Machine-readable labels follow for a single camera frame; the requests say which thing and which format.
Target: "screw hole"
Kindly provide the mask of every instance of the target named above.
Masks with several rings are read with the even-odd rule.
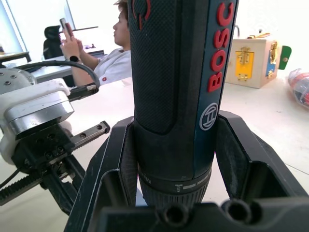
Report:
[[[164,220],[170,226],[182,227],[187,223],[188,219],[188,210],[182,205],[170,205],[164,211]]]
[[[49,138],[49,139],[54,139],[54,138],[55,138],[55,135],[54,135],[54,134],[49,134],[49,135],[48,135],[48,138]]]
[[[250,207],[243,201],[230,200],[222,205],[222,208],[233,220],[248,224],[252,220]]]
[[[38,143],[38,144],[43,144],[43,143],[44,143],[44,139],[38,139],[38,140],[37,140],[37,143]]]

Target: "cable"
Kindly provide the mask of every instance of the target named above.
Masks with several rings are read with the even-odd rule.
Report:
[[[17,176],[17,174],[19,173],[19,169],[17,169],[15,172],[13,172],[12,175],[9,176],[9,178],[7,178],[5,181],[3,181],[0,184],[0,189],[2,189],[4,186],[6,186],[15,176]]]
[[[60,66],[60,65],[73,66],[73,67],[80,68],[80,69],[84,70],[85,72],[87,72],[90,75],[90,77],[93,80],[93,82],[95,83],[97,89],[99,89],[100,81],[98,79],[98,76],[89,67],[87,67],[83,64],[76,63],[76,62],[51,60],[51,61],[42,61],[42,62],[37,62],[37,63],[25,64],[25,65],[18,66],[18,67],[15,67],[15,68],[24,70],[24,69],[28,69],[28,68],[32,68],[32,67],[38,67],[38,66],[44,67],[44,66]]]

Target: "red power button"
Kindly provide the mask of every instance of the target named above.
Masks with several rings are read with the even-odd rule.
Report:
[[[150,3],[150,0],[146,0],[147,2],[147,11],[146,11],[146,14],[144,15],[144,17],[141,15],[141,14],[138,14],[139,15],[139,25],[140,25],[140,30],[143,29],[143,25],[142,25],[142,18],[144,18],[144,21],[147,21],[149,16],[150,16],[150,12],[151,12],[151,3]],[[135,12],[135,0],[132,0],[132,11],[133,11],[133,16],[135,19],[137,19],[137,15],[136,15],[136,12]]]

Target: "office chair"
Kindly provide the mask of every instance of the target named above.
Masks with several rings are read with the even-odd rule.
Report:
[[[61,51],[60,45],[60,36],[59,36],[59,29],[60,25],[57,26],[50,26],[45,28],[44,34],[46,37],[46,40],[43,44],[43,55],[45,59],[52,59],[55,57],[63,56],[63,53]],[[65,76],[63,77],[63,80],[69,87],[75,86],[73,76]]]

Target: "red bosch logo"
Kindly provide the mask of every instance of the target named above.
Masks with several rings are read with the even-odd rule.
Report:
[[[217,11],[217,22],[221,27],[225,29],[216,31],[213,37],[213,45],[217,48],[217,51],[212,55],[211,58],[211,70],[217,72],[212,75],[208,82],[207,91],[213,92],[219,89],[223,81],[222,69],[226,64],[226,52],[222,48],[226,48],[228,41],[230,39],[230,30],[226,28],[232,21],[234,16],[234,4],[230,3],[228,6],[227,18],[225,18],[225,3],[221,3]]]
[[[132,11],[133,11],[133,16],[134,18],[139,22],[139,26],[140,26],[140,30],[143,29],[143,24],[142,24],[142,20],[144,19],[144,21],[147,21],[149,16],[150,16],[150,12],[151,12],[151,3],[150,0],[145,0],[147,3],[147,11],[145,15],[141,15],[139,13],[135,12],[135,2],[136,0],[132,0]]]

